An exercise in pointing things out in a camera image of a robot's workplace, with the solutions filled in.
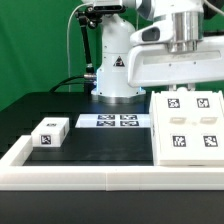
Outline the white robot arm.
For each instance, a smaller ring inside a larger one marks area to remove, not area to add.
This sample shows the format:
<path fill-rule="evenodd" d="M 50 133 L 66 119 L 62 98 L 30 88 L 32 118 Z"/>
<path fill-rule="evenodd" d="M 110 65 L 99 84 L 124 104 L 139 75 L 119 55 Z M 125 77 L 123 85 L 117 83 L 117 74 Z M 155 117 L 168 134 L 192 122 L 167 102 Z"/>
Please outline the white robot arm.
<path fill-rule="evenodd" d="M 82 0 L 102 17 L 102 64 L 92 96 L 129 102 L 152 86 L 224 80 L 224 35 L 203 34 L 208 0 Z"/>

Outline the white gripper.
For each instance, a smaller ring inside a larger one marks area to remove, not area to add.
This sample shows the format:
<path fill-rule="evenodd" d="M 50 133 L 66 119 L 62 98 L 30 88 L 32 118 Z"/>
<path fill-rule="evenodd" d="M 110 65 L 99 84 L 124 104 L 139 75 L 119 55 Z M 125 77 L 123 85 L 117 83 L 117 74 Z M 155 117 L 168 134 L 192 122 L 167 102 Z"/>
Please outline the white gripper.
<path fill-rule="evenodd" d="M 128 53 L 128 83 L 132 87 L 224 80 L 224 34 L 204 37 L 199 20 L 165 19 L 134 32 Z"/>

